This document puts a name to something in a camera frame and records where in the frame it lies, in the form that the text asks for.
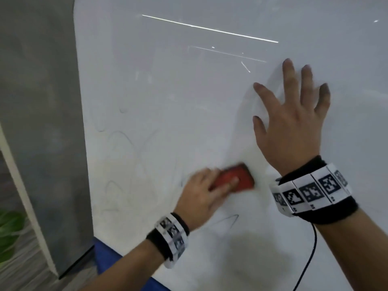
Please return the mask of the person's left hand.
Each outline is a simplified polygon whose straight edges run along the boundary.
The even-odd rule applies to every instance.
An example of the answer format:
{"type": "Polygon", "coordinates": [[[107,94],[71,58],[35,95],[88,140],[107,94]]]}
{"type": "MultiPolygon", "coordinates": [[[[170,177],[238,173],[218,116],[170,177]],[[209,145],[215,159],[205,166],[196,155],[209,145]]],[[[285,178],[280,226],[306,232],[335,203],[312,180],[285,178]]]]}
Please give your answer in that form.
{"type": "Polygon", "coordinates": [[[229,194],[213,194],[210,187],[220,174],[220,169],[204,168],[194,173],[183,188],[174,209],[186,223],[190,232],[203,226],[224,204],[229,194]]]}

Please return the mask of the person's right hand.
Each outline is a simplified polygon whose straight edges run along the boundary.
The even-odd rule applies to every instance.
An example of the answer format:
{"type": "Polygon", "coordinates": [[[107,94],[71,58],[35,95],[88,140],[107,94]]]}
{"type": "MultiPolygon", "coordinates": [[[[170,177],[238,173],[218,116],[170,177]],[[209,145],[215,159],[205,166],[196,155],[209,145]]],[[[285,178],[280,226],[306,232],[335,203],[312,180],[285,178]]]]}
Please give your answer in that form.
{"type": "Polygon", "coordinates": [[[268,146],[258,146],[267,162],[281,176],[300,168],[320,155],[324,120],[314,111],[313,73],[309,65],[301,70],[298,83],[299,102],[281,103],[274,93],[260,83],[253,88],[262,100],[269,115],[268,146]]]}

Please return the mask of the red whiteboard eraser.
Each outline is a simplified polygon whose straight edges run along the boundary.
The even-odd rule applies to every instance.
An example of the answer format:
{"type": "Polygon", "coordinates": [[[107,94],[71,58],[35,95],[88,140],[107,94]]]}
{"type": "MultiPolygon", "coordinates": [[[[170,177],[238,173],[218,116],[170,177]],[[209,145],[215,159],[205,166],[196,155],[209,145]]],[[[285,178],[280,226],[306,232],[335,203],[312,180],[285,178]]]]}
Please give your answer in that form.
{"type": "Polygon", "coordinates": [[[251,175],[245,163],[241,162],[222,169],[217,179],[210,187],[210,190],[212,191],[215,188],[223,186],[234,178],[238,178],[239,182],[235,189],[232,191],[233,193],[251,191],[255,188],[255,180],[253,176],[251,175]]]}

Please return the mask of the person's left forearm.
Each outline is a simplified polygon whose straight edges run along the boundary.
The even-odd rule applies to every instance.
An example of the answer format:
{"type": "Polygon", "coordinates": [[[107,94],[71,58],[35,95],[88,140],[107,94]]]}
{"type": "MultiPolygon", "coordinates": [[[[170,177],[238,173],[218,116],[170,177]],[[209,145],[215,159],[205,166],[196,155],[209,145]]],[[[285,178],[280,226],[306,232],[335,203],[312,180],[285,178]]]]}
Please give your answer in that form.
{"type": "Polygon", "coordinates": [[[79,291],[169,291],[155,280],[149,282],[163,262],[162,253],[145,239],[79,291]]]}

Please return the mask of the person's right forearm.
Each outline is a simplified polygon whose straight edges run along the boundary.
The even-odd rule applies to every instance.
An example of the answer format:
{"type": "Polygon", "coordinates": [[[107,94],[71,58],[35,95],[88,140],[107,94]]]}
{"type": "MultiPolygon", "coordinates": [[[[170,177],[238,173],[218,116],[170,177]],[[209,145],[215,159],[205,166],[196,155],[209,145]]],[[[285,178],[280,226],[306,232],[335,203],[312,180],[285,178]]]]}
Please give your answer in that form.
{"type": "Polygon", "coordinates": [[[388,291],[388,235],[362,209],[316,227],[353,291],[388,291]]]}

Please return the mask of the black wristband with marker tags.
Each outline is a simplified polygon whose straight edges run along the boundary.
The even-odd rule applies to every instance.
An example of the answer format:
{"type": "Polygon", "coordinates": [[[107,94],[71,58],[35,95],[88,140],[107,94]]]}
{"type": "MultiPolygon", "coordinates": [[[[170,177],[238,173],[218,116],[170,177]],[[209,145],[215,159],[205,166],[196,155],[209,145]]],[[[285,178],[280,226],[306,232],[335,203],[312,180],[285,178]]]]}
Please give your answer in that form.
{"type": "Polygon", "coordinates": [[[164,258],[163,265],[172,269],[188,248],[190,230],[182,218],[172,212],[161,217],[146,239],[153,243],[164,258]]]}
{"type": "Polygon", "coordinates": [[[336,223],[359,209],[347,180],[320,155],[276,179],[269,189],[281,214],[315,225],[336,223]]]}

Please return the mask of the large white whiteboard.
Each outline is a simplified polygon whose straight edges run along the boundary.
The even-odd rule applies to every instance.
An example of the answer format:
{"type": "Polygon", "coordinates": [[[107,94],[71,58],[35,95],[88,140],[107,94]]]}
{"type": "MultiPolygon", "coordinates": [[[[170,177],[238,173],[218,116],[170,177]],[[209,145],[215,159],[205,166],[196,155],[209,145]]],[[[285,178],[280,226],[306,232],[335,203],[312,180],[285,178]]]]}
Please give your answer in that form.
{"type": "Polygon", "coordinates": [[[291,291],[312,226],[282,215],[259,151],[258,82],[284,102],[282,63],[309,64],[331,106],[321,156],[388,233],[388,0],[75,0],[94,236],[125,255],[203,167],[244,162],[232,195],[172,269],[176,291],[291,291]]]}

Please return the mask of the green leafy plant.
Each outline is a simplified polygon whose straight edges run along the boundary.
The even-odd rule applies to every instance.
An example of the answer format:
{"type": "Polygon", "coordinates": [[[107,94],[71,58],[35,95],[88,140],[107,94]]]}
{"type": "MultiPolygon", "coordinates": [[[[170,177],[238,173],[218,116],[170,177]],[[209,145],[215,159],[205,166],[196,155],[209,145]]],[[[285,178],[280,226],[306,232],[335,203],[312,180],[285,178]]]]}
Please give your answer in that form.
{"type": "Polygon", "coordinates": [[[0,268],[15,253],[15,244],[24,229],[26,214],[0,209],[0,268]]]}

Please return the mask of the blue board frame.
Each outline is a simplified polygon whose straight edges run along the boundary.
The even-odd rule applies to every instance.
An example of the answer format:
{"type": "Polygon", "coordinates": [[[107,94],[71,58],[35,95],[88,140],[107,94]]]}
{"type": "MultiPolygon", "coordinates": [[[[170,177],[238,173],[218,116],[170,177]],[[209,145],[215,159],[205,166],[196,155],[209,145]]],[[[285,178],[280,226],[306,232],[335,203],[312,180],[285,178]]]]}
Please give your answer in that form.
{"type": "MultiPolygon", "coordinates": [[[[118,260],[122,258],[120,254],[114,251],[112,248],[104,244],[102,241],[94,237],[94,254],[95,264],[97,267],[98,275],[104,273],[110,267],[112,267],[118,260]]],[[[163,284],[153,279],[148,279],[146,284],[142,287],[141,291],[171,291],[163,284]]]]}

